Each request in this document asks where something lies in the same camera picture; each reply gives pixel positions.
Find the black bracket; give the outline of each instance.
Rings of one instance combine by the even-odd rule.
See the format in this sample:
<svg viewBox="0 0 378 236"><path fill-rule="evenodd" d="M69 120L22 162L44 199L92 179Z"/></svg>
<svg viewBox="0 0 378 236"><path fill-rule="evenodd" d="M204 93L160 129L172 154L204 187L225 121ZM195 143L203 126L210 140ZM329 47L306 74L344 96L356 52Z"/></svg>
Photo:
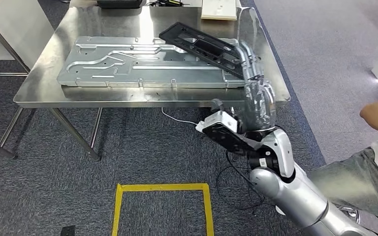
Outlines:
<svg viewBox="0 0 378 236"><path fill-rule="evenodd" d="M243 78L240 55L234 45L176 22L159 38L239 78Z"/></svg>

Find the metal sheet panel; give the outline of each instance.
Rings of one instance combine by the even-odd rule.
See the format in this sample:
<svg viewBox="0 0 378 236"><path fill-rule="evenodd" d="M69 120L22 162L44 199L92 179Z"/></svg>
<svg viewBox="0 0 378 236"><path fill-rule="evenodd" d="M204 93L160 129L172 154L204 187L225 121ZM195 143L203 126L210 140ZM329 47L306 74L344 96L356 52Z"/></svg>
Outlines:
<svg viewBox="0 0 378 236"><path fill-rule="evenodd" d="M236 39L223 39L238 44ZM244 80L159 38L78 37L57 78L76 87L238 88Z"/></svg>

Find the cable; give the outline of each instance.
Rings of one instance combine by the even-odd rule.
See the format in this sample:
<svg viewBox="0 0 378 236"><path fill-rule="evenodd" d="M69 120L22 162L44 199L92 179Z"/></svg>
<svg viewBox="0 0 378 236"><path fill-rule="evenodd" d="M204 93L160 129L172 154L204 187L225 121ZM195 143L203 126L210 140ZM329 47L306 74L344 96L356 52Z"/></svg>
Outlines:
<svg viewBox="0 0 378 236"><path fill-rule="evenodd" d="M232 207L232 208L234 208L234 209L237 209L237 210L250 210L250 209L253 209L253 208L255 208L255 207L259 207L260 205L262 205L264 199L262 199L259 203L254 204L253 206L239 207L239 206L236 206L236 205L230 203L229 201L225 200L225 199L222 197L221 192L220 192L220 186L219 186L219 178L220 178L221 174L222 174L225 170L227 170L227 169L229 169L229 168L231 168L231 167L232 167L232 166L227 166L227 167L225 167L224 169L222 169L222 170L218 173L217 178L216 178L216 183L215 183L215 185L217 186L217 193L218 193L218 196L221 198L221 200L224 201L224 202L225 202L227 205L229 205L230 207Z"/></svg>
<svg viewBox="0 0 378 236"><path fill-rule="evenodd" d="M197 123L192 122L192 121L180 120L180 119L176 119L176 118L174 118L174 117L169 116L168 114L166 114L166 113L164 112L163 107L161 108L161 112L163 113L163 115L165 115L165 116L167 116L167 117L169 117L169 118L171 118L171 119L174 119L175 121L178 121L178 122L184 122L184 123L189 123L189 124L194 124L194 125L198 125Z"/></svg>
<svg viewBox="0 0 378 236"><path fill-rule="evenodd" d="M247 161L247 166L249 166L249 156L247 156L247 158L246 158L246 161ZM251 195L250 195L250 189L252 189L252 187L249 185L249 199L250 199L250 201L252 201L252 197L251 197ZM265 203L264 202L264 199L263 199L263 201L262 201L262 204L263 205L269 205L269 206L272 206L272 207L274 207L274 206L276 206L275 204L270 204L270 203Z"/></svg>
<svg viewBox="0 0 378 236"><path fill-rule="evenodd" d="M249 178L247 178L245 175L243 175L235 166L234 164L230 161L229 159L229 156L228 156L228 151L225 152L225 157L227 158L227 161L229 162L229 164L231 165L232 168L234 168L234 170L245 180L247 181L247 183L249 183L252 187L254 186L254 183L250 181Z"/></svg>
<svg viewBox="0 0 378 236"><path fill-rule="evenodd" d="M275 126L279 127L280 129L282 129L284 131L283 127L281 127L280 125L275 124Z"/></svg>
<svg viewBox="0 0 378 236"><path fill-rule="evenodd" d="M184 6L189 4L183 4L181 0L179 0L179 3L177 4L176 1L171 0L157 0L153 2L148 2L146 6Z"/></svg>

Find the gray jeans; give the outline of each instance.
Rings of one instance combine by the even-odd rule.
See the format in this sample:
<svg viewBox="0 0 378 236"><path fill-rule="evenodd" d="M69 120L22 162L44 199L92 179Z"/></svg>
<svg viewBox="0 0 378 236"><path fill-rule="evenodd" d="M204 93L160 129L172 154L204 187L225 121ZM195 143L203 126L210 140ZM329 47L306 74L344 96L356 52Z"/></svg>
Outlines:
<svg viewBox="0 0 378 236"><path fill-rule="evenodd" d="M332 203L378 217L378 166L371 148L316 169L308 177Z"/></svg>

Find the robot finger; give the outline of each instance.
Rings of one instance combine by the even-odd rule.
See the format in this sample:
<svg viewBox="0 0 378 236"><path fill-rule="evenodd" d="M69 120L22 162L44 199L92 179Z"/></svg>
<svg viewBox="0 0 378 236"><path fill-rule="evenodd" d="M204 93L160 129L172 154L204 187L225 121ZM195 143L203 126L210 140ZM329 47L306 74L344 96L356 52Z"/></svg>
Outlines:
<svg viewBox="0 0 378 236"><path fill-rule="evenodd" d="M248 80L254 76L253 71L251 69L249 55L243 47L237 46L236 50L238 54L240 54L240 58L241 58L240 61L241 61L241 66L243 68L244 80Z"/></svg>
<svg viewBox="0 0 378 236"><path fill-rule="evenodd" d="M257 72L257 68L256 68L257 58L255 56L254 51L251 49L251 47L249 45L247 45L247 43L245 41L241 41L241 46L244 47L244 49L247 52L247 55L248 55L248 58L249 58L249 64L250 64L250 67L252 69L252 77L259 75L258 72Z"/></svg>

